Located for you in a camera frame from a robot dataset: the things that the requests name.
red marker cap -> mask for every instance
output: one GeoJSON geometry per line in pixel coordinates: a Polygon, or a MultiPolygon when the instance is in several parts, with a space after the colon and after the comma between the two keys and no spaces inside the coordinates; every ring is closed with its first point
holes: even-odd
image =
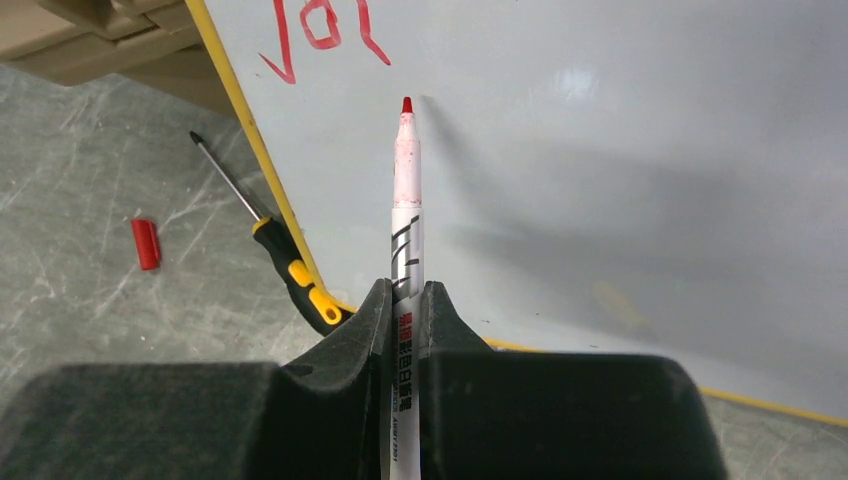
{"type": "Polygon", "coordinates": [[[156,237],[156,225],[144,218],[132,219],[135,249],[138,251],[138,264],[142,270],[153,270],[159,266],[162,255],[159,253],[159,239],[156,237]]]}

red chinese characters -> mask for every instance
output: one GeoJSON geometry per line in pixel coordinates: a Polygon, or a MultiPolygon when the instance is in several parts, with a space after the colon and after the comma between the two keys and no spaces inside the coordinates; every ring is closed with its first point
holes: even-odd
{"type": "MultiPolygon", "coordinates": [[[[294,85],[297,79],[295,77],[294,66],[292,64],[291,45],[289,44],[289,28],[286,20],[285,5],[283,2],[284,0],[274,0],[274,12],[277,17],[277,33],[280,37],[280,52],[283,57],[282,68],[269,60],[265,55],[260,53],[259,56],[262,57],[262,60],[264,60],[271,70],[283,79],[284,82],[294,85]]],[[[356,0],[356,5],[359,11],[359,35],[362,38],[362,42],[369,50],[374,52],[374,55],[376,55],[383,63],[391,65],[392,62],[389,60],[389,57],[383,49],[377,45],[377,42],[371,38],[371,17],[368,13],[368,1],[356,0]]],[[[336,12],[333,11],[333,5],[330,3],[330,0],[309,0],[300,10],[300,26],[303,28],[303,33],[306,35],[306,39],[309,41],[309,44],[316,50],[329,50],[331,48],[338,47],[342,43],[342,37],[338,26],[338,17],[336,16],[336,12]],[[327,30],[329,31],[329,34],[323,38],[315,38],[312,28],[309,27],[309,24],[306,21],[306,17],[310,13],[319,9],[324,10],[327,30]]]]}

screwdriver shaft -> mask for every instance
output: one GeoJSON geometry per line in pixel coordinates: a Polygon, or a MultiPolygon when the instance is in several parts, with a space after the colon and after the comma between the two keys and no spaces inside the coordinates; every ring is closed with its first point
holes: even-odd
{"type": "Polygon", "coordinates": [[[220,173],[221,176],[224,177],[224,180],[227,181],[227,185],[229,185],[233,192],[236,193],[236,196],[238,196],[239,200],[241,200],[241,203],[244,204],[245,207],[247,207],[247,210],[250,212],[251,215],[253,215],[253,219],[257,222],[261,220],[262,216],[259,214],[259,211],[256,209],[256,207],[253,206],[253,204],[250,203],[250,200],[247,199],[247,195],[245,195],[244,192],[241,191],[238,184],[230,176],[230,174],[228,174],[227,171],[224,170],[223,167],[221,167],[221,164],[218,163],[218,160],[216,160],[215,156],[212,155],[212,152],[209,151],[209,148],[206,146],[206,141],[203,140],[203,137],[201,137],[195,132],[189,132],[189,134],[191,135],[191,139],[194,140],[195,145],[200,148],[200,151],[203,152],[203,155],[206,157],[207,160],[209,160],[209,163],[211,163],[212,166],[215,167],[215,170],[217,170],[218,173],[220,173]]]}

screwdriver tip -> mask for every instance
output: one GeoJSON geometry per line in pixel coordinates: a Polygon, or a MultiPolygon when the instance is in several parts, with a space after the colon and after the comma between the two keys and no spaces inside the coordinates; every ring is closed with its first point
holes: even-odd
{"type": "Polygon", "coordinates": [[[203,137],[197,134],[194,130],[189,130],[189,136],[191,137],[191,141],[194,142],[195,145],[200,145],[203,142],[203,137]]]}

screwdriver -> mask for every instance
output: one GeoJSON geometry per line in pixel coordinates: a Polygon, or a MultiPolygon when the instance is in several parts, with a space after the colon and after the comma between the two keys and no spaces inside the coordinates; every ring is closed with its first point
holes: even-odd
{"type": "Polygon", "coordinates": [[[253,225],[253,239],[271,256],[274,268],[286,284],[292,303],[312,328],[321,335],[329,335],[350,318],[353,312],[340,307],[329,293],[315,284],[288,227],[269,216],[261,215],[209,151],[203,137],[193,131],[189,132],[189,135],[253,216],[256,222],[253,225]]]}

